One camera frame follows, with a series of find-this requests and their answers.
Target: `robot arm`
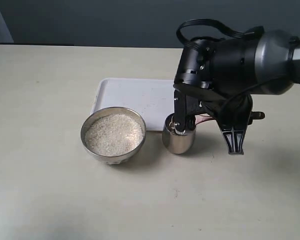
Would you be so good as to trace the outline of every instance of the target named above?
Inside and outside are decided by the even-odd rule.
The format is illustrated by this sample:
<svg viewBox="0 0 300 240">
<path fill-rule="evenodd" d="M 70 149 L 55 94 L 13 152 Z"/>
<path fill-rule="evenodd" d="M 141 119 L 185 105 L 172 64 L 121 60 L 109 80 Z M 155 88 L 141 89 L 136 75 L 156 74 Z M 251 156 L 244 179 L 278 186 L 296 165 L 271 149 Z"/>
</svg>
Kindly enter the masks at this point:
<svg viewBox="0 0 300 240">
<path fill-rule="evenodd" d="M 231 38 L 187 40 L 181 29 L 193 25 L 215 27 Z M 252 111 L 251 94 L 280 95 L 300 84 L 300 40 L 282 30 L 265 32 L 262 26 L 237 32 L 212 19 L 186 21 L 176 34 L 184 49 L 164 145 L 173 153 L 186 152 L 194 140 L 196 116 L 208 114 L 216 120 L 228 153 L 243 154 L 248 125 L 265 117 Z"/>
</svg>

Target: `metal bowl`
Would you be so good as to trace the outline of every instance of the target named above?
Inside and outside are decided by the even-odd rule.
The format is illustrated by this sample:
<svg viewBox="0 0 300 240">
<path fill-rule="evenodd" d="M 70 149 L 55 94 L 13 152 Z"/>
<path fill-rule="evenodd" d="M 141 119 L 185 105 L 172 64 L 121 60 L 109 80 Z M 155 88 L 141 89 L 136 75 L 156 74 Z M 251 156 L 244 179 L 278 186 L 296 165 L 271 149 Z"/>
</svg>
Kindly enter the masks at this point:
<svg viewBox="0 0 300 240">
<path fill-rule="evenodd" d="M 109 116 L 111 114 L 124 114 L 124 115 L 129 116 L 132 119 L 134 119 L 141 127 L 141 130 L 143 133 L 143 138 L 142 138 L 142 141 L 139 143 L 139 145 L 130 152 L 127 152 L 127 153 L 125 153 L 123 155 L 119 155 L 119 156 L 102 156 L 102 155 L 99 155 L 99 154 L 93 152 L 91 149 L 88 148 L 88 146 L 86 144 L 85 136 L 86 136 L 86 132 L 89 130 L 89 128 L 95 121 L 97 121 L 100 118 Z M 85 120 L 85 122 L 83 123 L 82 128 L 81 128 L 80 136 L 81 136 L 81 141 L 83 143 L 84 148 L 95 159 L 97 159 L 101 162 L 104 162 L 106 164 L 110 164 L 110 165 L 111 164 L 120 164 L 122 162 L 127 161 L 129 158 L 131 158 L 133 155 L 135 155 L 140 150 L 142 145 L 145 143 L 146 123 L 145 123 L 144 119 L 137 112 L 135 112 L 129 108 L 119 107 L 119 106 L 108 107 L 108 108 L 104 108 L 99 111 L 96 111 L 95 113 L 93 113 L 91 116 L 89 116 Z"/>
</svg>

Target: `uncooked rice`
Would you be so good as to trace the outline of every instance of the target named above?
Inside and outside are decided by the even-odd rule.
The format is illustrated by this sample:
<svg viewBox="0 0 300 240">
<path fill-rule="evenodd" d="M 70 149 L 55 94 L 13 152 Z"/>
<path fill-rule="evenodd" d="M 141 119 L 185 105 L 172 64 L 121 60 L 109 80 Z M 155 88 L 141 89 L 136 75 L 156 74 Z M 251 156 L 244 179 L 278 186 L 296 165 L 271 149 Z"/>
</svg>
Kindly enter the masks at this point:
<svg viewBox="0 0 300 240">
<path fill-rule="evenodd" d="M 92 152 L 114 157 L 135 149 L 143 139 L 139 123 L 125 114 L 111 114 L 94 122 L 85 134 L 85 142 Z"/>
</svg>

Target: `table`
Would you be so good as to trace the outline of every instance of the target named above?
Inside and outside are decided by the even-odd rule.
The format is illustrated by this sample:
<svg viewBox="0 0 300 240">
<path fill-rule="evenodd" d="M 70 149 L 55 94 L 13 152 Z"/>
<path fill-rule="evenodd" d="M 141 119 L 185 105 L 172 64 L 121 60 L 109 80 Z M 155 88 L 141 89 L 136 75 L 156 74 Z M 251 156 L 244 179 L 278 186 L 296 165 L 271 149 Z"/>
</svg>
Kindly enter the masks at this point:
<svg viewBox="0 0 300 240">
<path fill-rule="evenodd" d="M 99 82 L 173 79 L 181 52 L 0 45 L 0 240 L 300 240 L 300 85 L 253 97 L 243 156 L 215 122 L 184 155 L 160 133 L 126 164 L 85 152 Z"/>
</svg>

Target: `metal cup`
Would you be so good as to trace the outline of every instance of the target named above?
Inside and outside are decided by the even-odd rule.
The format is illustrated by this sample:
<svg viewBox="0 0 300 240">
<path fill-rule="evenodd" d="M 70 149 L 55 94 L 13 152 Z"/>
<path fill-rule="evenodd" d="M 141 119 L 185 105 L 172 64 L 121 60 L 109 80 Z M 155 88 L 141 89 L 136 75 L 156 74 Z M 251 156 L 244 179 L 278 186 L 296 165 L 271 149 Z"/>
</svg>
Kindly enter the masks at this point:
<svg viewBox="0 0 300 240">
<path fill-rule="evenodd" d="M 187 131 L 185 134 L 180 135 L 175 132 L 172 117 L 174 114 L 170 114 L 164 122 L 162 132 L 163 145 L 173 154 L 183 154 L 188 151 L 196 136 L 196 129 Z"/>
</svg>

